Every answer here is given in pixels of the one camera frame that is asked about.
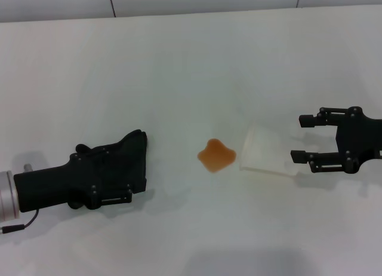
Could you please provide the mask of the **dark cleaning rag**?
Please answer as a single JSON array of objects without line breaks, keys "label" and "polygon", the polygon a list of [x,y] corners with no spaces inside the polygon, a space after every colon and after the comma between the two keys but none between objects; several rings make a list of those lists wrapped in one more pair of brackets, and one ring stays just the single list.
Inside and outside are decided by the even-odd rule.
[{"label": "dark cleaning rag", "polygon": [[[109,144],[123,146],[125,152],[118,162],[110,165],[94,165],[101,185],[130,185],[133,194],[146,190],[147,134],[142,130],[128,133],[122,140]],[[80,203],[68,203],[72,209],[83,207]]]}]

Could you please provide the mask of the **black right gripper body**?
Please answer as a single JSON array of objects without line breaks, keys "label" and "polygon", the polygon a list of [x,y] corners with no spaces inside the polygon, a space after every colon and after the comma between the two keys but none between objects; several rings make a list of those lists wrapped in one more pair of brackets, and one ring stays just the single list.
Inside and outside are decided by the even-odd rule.
[{"label": "black right gripper body", "polygon": [[359,165],[382,160],[382,119],[367,117],[362,111],[348,111],[336,133],[340,158],[350,158]]}]

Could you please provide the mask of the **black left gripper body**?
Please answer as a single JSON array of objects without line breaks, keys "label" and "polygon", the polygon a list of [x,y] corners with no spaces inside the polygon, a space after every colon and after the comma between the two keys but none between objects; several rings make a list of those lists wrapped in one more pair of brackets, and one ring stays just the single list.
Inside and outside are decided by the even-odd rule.
[{"label": "black left gripper body", "polygon": [[90,188],[101,185],[94,166],[86,161],[14,175],[21,212],[80,203],[89,209]]}]

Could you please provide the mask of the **brown liquid stain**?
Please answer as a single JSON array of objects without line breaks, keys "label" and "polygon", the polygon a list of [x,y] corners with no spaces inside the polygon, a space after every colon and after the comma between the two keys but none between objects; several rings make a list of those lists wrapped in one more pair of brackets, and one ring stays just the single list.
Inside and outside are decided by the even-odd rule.
[{"label": "brown liquid stain", "polygon": [[220,140],[210,139],[197,158],[210,173],[216,173],[235,162],[236,152]]}]

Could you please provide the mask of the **white paper cup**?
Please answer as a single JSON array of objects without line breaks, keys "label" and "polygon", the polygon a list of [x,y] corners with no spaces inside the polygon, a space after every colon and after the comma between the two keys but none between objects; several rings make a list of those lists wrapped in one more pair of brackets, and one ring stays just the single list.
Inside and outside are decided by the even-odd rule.
[{"label": "white paper cup", "polygon": [[239,167],[256,171],[293,177],[299,172],[291,157],[291,150],[298,142],[289,134],[252,123],[242,147]]}]

